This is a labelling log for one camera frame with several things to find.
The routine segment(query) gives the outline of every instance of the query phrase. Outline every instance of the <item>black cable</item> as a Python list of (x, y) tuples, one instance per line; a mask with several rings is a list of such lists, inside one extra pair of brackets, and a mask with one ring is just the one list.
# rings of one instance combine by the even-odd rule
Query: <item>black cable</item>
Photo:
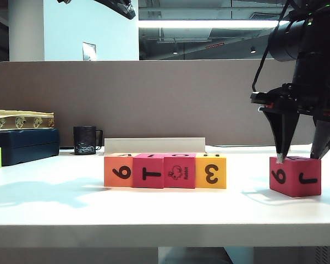
[(281, 11), (281, 13), (280, 13), (280, 17), (279, 17), (279, 20), (278, 20), (277, 26), (275, 27), (274, 32), (272, 33), (272, 35), (271, 35), (271, 36), (269, 37), (269, 39), (268, 39), (268, 45), (266, 46), (266, 49), (265, 49), (264, 54), (263, 54), (263, 57), (262, 57), (262, 59), (260, 60), (260, 64), (259, 64), (258, 70), (257, 70), (257, 72), (256, 72), (256, 74), (255, 74), (254, 81), (253, 81), (253, 83), (252, 83), (252, 89), (253, 89), (253, 92), (256, 92), (256, 91), (257, 91), (257, 90), (255, 89), (255, 85), (256, 85), (256, 83), (257, 83), (257, 81), (258, 81), (258, 78), (259, 78), (260, 72), (261, 72), (261, 70), (262, 70), (262, 68), (263, 68), (263, 65), (264, 65), (264, 62), (265, 62), (265, 59), (266, 59), (266, 56), (268, 55), (268, 52), (269, 52), (269, 48), (270, 48), (270, 39), (272, 39), (272, 38), (275, 36), (276, 32), (278, 31), (279, 26), (280, 26), (280, 22), (282, 21), (284, 15), (285, 15), (285, 13), (286, 13), (286, 10), (287, 10), (287, 8), (288, 8), (288, 5), (289, 5), (289, 2), (290, 2), (290, 1), (291, 1), (291, 0), (287, 0), (287, 1), (286, 1), (285, 6), (284, 6), (284, 8), (282, 9), (282, 11)]

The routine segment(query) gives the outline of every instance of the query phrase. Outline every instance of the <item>white table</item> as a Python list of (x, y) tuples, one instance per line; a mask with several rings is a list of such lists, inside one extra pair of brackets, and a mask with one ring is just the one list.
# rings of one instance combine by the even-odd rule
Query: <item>white table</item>
[(322, 195), (293, 199), (269, 189), (274, 147), (207, 151), (226, 153), (226, 190), (105, 188), (102, 153), (0, 168), (0, 248), (330, 245), (330, 152)]

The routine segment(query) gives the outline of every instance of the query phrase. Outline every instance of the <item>printed number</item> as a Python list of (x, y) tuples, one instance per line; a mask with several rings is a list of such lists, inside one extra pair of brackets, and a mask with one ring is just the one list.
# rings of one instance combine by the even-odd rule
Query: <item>printed number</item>
[(303, 172), (301, 172), (299, 174), (299, 182), (302, 183), (302, 184), (310, 184), (310, 183), (317, 183), (318, 182), (318, 179), (316, 178), (313, 178), (313, 179), (303, 179)]
[(282, 169), (278, 169), (276, 173), (272, 170), (271, 173), (273, 174), (275, 180), (277, 180), (278, 183), (284, 184), (286, 182), (286, 174)]
[(173, 157), (188, 157), (188, 154), (174, 154)]
[(214, 178), (214, 179), (211, 178), (214, 176), (214, 173), (210, 172), (210, 169), (214, 169), (215, 171), (218, 171), (219, 168), (215, 164), (209, 164), (205, 167), (205, 173), (207, 174), (207, 178), (206, 178), (207, 182), (210, 184), (217, 183), (218, 178)]
[(160, 177), (161, 176), (161, 173), (160, 172), (147, 172), (147, 168), (143, 167), (142, 179), (143, 180), (146, 180), (148, 176)]
[(287, 157), (289, 160), (295, 161), (295, 160), (308, 160), (308, 158), (302, 158), (302, 157)]
[(127, 180), (131, 176), (131, 169), (127, 166), (122, 166), (119, 171), (112, 169), (112, 172), (115, 173), (117, 177), (120, 177), (124, 180)]

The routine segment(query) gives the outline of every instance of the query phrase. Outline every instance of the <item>gray partition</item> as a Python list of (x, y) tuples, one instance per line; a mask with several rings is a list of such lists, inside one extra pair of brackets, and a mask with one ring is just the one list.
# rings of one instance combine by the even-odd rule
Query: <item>gray partition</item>
[[(259, 60), (4, 62), (0, 109), (54, 112), (62, 145), (74, 125), (110, 138), (206, 137), (207, 144), (273, 144), (265, 116), (250, 103)], [(257, 84), (290, 82), (294, 62), (267, 60)], [(295, 144), (314, 126), (301, 117)]]

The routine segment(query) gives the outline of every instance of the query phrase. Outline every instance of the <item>red cube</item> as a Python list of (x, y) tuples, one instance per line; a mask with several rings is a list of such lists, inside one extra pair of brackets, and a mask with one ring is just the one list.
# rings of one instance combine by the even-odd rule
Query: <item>red cube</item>
[(133, 158), (133, 187), (164, 188), (164, 154), (142, 153)]
[(291, 197), (321, 195), (321, 160), (287, 157), (283, 164), (270, 157), (270, 189)]
[(166, 188), (195, 188), (195, 153), (169, 153), (164, 156)]

